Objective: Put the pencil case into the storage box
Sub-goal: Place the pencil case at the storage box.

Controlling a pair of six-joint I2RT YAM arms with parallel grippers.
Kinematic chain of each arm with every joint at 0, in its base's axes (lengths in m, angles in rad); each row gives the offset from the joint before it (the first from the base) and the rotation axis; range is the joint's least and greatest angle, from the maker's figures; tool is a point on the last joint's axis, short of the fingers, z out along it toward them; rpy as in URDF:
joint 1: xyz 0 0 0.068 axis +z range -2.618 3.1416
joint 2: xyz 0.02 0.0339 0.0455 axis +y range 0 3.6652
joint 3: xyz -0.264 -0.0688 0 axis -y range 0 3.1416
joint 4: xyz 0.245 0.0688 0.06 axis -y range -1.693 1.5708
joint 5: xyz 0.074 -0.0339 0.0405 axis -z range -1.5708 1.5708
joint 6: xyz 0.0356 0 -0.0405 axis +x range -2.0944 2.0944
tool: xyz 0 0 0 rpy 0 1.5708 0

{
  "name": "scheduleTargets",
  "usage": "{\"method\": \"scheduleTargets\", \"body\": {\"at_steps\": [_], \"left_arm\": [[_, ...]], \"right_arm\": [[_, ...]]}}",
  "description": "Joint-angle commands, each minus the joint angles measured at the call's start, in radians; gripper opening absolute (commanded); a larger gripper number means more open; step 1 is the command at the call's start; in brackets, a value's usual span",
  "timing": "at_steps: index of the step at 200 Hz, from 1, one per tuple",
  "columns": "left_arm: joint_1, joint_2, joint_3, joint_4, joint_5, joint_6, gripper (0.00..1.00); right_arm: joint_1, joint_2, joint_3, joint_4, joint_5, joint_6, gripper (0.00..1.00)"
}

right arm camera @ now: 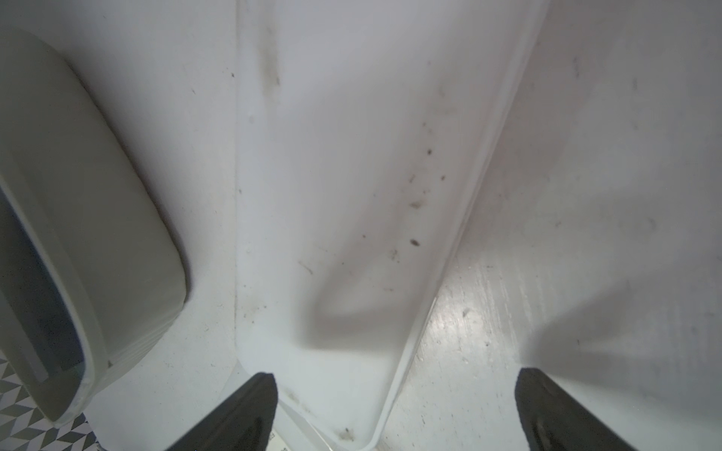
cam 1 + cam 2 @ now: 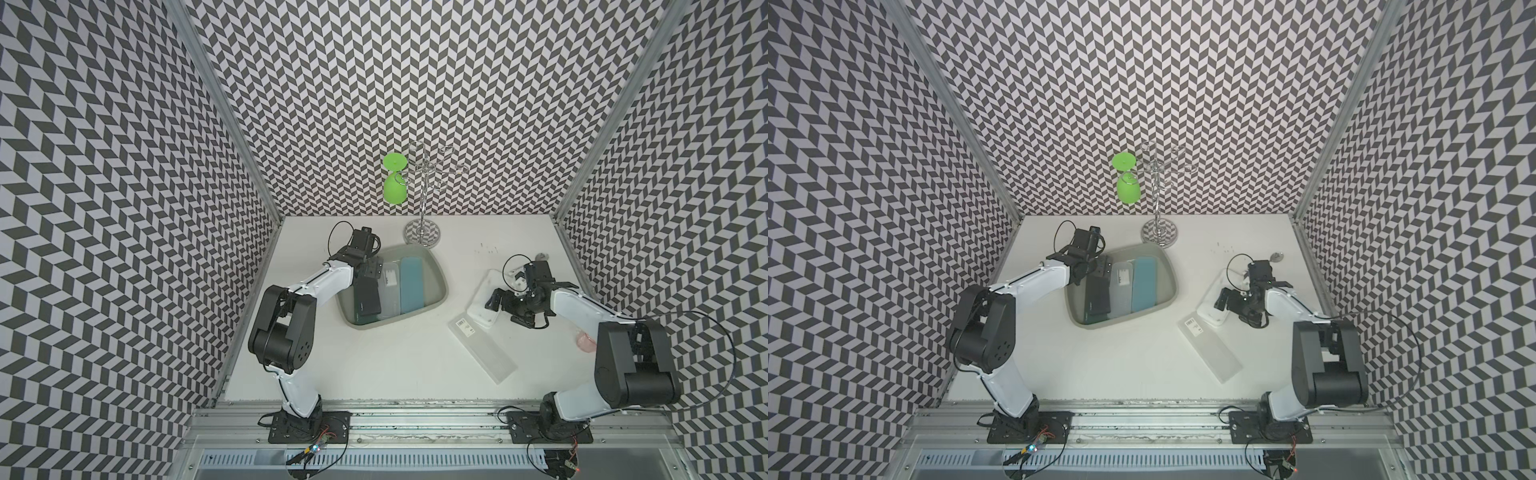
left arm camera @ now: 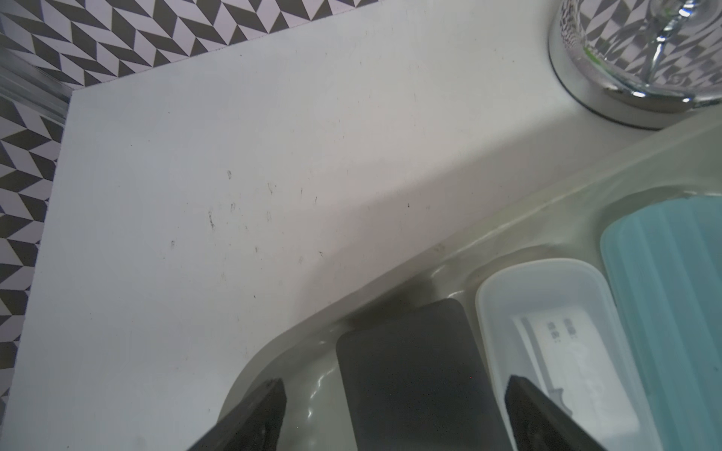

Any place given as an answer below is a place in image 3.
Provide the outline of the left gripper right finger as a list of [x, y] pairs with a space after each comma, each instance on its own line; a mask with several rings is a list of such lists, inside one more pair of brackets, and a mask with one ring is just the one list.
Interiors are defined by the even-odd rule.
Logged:
[[504, 401], [518, 450], [605, 451], [525, 377], [510, 377]]

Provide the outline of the light blue ribbed pencil case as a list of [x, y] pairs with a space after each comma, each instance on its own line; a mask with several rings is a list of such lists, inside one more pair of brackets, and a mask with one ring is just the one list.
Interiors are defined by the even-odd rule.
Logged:
[[720, 449], [720, 197], [637, 210], [600, 250], [663, 447]]

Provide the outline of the translucent white pencil case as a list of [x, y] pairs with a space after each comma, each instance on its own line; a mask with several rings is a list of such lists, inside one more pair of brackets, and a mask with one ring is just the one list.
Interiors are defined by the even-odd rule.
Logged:
[[541, 259], [488, 277], [476, 294], [494, 396], [510, 420], [510, 377], [529, 379], [607, 450], [660, 450], [607, 280], [578, 259]]

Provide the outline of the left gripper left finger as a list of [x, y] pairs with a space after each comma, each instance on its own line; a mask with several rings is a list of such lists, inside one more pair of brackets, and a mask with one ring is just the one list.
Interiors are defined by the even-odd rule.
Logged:
[[282, 379], [264, 381], [189, 450], [276, 450], [286, 407]]

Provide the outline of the dark green pencil case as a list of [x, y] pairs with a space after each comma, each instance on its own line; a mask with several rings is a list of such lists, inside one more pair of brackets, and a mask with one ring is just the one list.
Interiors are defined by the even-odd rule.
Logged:
[[344, 334], [336, 354], [360, 450], [510, 450], [462, 304]]

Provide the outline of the grey storage box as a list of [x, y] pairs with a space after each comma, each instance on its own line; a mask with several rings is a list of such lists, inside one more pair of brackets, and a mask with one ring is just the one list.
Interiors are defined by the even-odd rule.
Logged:
[[376, 278], [272, 340], [242, 370], [222, 406], [284, 381], [282, 450], [352, 450], [334, 347], [355, 325], [450, 296], [465, 308], [481, 280], [511, 263], [577, 257], [599, 266], [593, 236], [616, 212], [675, 195], [721, 191], [721, 111], [690, 118], [512, 204]]

